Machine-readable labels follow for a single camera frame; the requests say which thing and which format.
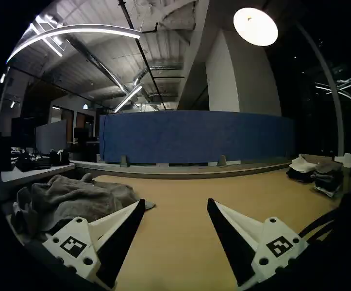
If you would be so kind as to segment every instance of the exposed ceiling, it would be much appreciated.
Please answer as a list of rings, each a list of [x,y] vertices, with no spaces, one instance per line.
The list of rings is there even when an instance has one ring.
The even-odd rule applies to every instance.
[[[128,27],[117,4],[117,0],[57,0],[41,15],[53,16],[64,26],[90,23]],[[157,32],[145,33],[140,38],[150,65],[183,63],[195,26],[194,5],[193,0],[126,0],[135,29],[152,31],[159,23]],[[76,33],[75,36],[132,89],[134,76],[145,68],[134,39],[102,33]],[[61,46],[64,45],[63,56],[59,57],[44,42],[36,42],[19,52],[10,64],[94,100],[125,95],[68,42]],[[154,76],[161,76],[156,82],[160,92],[167,93],[165,102],[176,100],[180,79],[163,77],[180,76],[181,73],[181,70],[153,71]],[[148,74],[142,82],[149,95],[156,93]]]
[[[290,27],[295,20],[303,14],[303,6],[300,0],[126,0],[126,7],[135,29],[148,32],[140,38],[143,52],[151,65],[185,65],[191,67],[187,60],[187,52],[191,50],[205,51],[204,56],[214,41],[214,35],[218,29],[233,30],[233,14],[240,8],[249,6],[261,9],[262,7],[277,22],[279,36]],[[209,3],[209,17],[202,27],[196,29],[197,5],[207,6]],[[118,0],[56,0],[47,7],[41,16],[52,16],[54,20],[63,26],[72,24],[108,24],[128,27],[122,8],[118,6]],[[208,42],[200,40],[192,47],[192,36],[204,31]],[[143,58],[132,38],[102,33],[75,33],[89,51],[107,66],[120,81],[130,90],[133,88],[135,76],[144,69]],[[125,93],[92,65],[84,55],[79,53],[69,42],[65,41],[63,56],[56,55],[44,42],[39,41],[18,53],[10,62],[11,65],[22,70],[41,76],[54,84],[64,87],[72,92],[80,94],[103,105],[113,107],[115,102],[125,96]],[[192,104],[184,102],[188,96],[196,98],[206,87],[204,84],[196,86],[196,78],[201,79],[203,72],[195,70],[196,78],[192,78],[188,70],[161,71],[153,70],[159,91],[164,95],[164,102],[168,102],[174,108],[179,104]],[[188,80],[193,83],[190,92],[185,90],[182,82]],[[156,89],[149,76],[142,78],[142,83],[152,101],[158,102]]]

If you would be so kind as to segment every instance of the light fixture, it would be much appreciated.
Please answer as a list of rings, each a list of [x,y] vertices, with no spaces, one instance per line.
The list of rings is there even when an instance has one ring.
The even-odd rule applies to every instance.
[[[27,46],[42,40],[48,37],[67,34],[67,33],[75,33],[75,32],[99,32],[99,33],[108,33],[108,34],[117,34],[123,35],[128,37],[133,37],[139,39],[141,36],[141,32],[129,28],[113,26],[113,25],[106,25],[106,24],[74,24],[74,25],[67,25],[62,27],[57,27],[54,29],[50,29],[46,32],[43,32],[39,35],[35,35],[28,40],[24,41],[20,45],[18,45],[12,54],[9,56],[7,62],[10,61],[18,52],[22,49],[26,48]]]
[[[338,88],[339,90],[344,90],[344,89],[347,89],[347,88],[350,88],[351,87],[351,84],[350,85],[347,85],[347,86],[344,86],[342,88]]]
[[[42,33],[35,27],[34,24],[30,24],[30,28],[37,34],[37,35],[41,35]],[[46,45],[49,46],[50,49],[52,49],[58,56],[62,57],[62,54],[47,40],[47,39],[43,39],[43,41],[45,42]]]
[[[143,86],[141,86],[141,85],[135,87],[135,88],[124,98],[124,100],[116,107],[115,113],[116,113],[117,111],[119,111],[120,108],[123,107],[123,106],[125,105],[125,103],[127,103],[127,101],[128,101],[129,99],[131,99],[133,96],[135,96],[135,94],[136,94],[137,92],[139,92],[142,88],[143,88]]]
[[[323,88],[323,87],[319,87],[319,86],[316,86],[316,88],[326,90],[326,91],[331,91],[331,89],[329,89],[329,88]],[[348,94],[345,94],[344,92],[341,92],[340,90],[337,90],[337,92],[339,94],[341,94],[342,96],[348,97],[351,100],[351,96],[349,96]]]
[[[266,13],[255,8],[242,8],[233,17],[237,33],[256,46],[269,46],[278,38],[278,28]]]

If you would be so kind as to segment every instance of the desk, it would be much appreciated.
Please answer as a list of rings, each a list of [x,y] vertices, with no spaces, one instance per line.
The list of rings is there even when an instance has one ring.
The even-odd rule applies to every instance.
[[[70,163],[69,165],[55,166],[51,167],[50,169],[32,170],[27,172],[22,172],[15,167],[10,172],[1,172],[1,181],[3,182],[4,186],[14,187],[47,176],[53,176],[67,172],[74,169],[74,167],[74,164]]]

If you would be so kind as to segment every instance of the ceiling light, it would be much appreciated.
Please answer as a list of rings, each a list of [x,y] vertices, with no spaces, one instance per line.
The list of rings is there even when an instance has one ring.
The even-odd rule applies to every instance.
[[[319,87],[319,86],[316,86],[316,88],[326,90],[326,91],[331,91],[331,89],[329,89],[329,88],[323,88],[323,87]],[[342,96],[348,97],[351,100],[351,96],[349,96],[348,94],[345,94],[344,92],[341,92],[339,90],[337,90],[337,92],[339,94],[341,94]]]
[[[129,99],[131,99],[133,96],[135,96],[135,94],[136,94],[137,92],[139,92],[142,88],[143,88],[143,86],[141,86],[141,85],[135,87],[135,88],[125,97],[125,99],[116,107],[115,113],[116,113],[117,111],[119,111],[120,108],[123,107],[123,106],[125,105],[125,103],[127,103],[127,101],[128,101]]]
[[[41,35],[40,31],[35,27],[34,24],[30,24],[31,29],[37,34],[37,35]],[[62,54],[47,40],[47,39],[43,39],[43,41],[45,42],[46,45],[48,45],[50,47],[50,49],[52,49],[58,56],[62,57]]]
[[[278,28],[266,13],[255,8],[242,8],[233,17],[237,33],[256,46],[269,46],[278,38]]]
[[[141,36],[141,32],[139,32],[139,31],[129,29],[129,28],[124,28],[124,27],[119,27],[119,26],[113,26],[113,25],[105,25],[105,24],[67,25],[67,26],[62,26],[59,28],[50,29],[46,32],[43,32],[43,33],[36,35],[36,36],[33,36],[30,39],[24,41],[23,43],[21,43],[20,45],[18,45],[15,48],[15,50],[12,52],[12,54],[8,58],[7,62],[9,62],[10,59],[12,59],[22,49],[26,48],[27,46],[29,46],[29,45],[31,45],[39,40],[44,40],[47,37],[52,37],[52,36],[67,34],[67,33],[75,33],[75,32],[109,33],[109,34],[117,34],[117,35],[133,37],[136,39],[139,39]]]

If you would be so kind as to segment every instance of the screw hole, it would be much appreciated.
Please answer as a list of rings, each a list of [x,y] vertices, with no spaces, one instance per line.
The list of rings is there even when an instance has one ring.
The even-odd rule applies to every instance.
[[[92,261],[91,258],[84,258],[84,264],[85,265],[91,265],[91,264],[93,264],[93,261]]]
[[[73,273],[76,273],[77,272],[77,269],[74,268],[73,266],[67,266],[67,269]]]
[[[283,267],[282,266],[280,266],[280,267],[278,267],[278,268],[276,268],[275,269],[275,273],[277,274],[277,273],[280,273],[280,272],[282,272],[283,271]]]
[[[267,258],[261,258],[259,260],[259,264],[261,264],[262,266],[265,266],[268,264],[268,259]]]

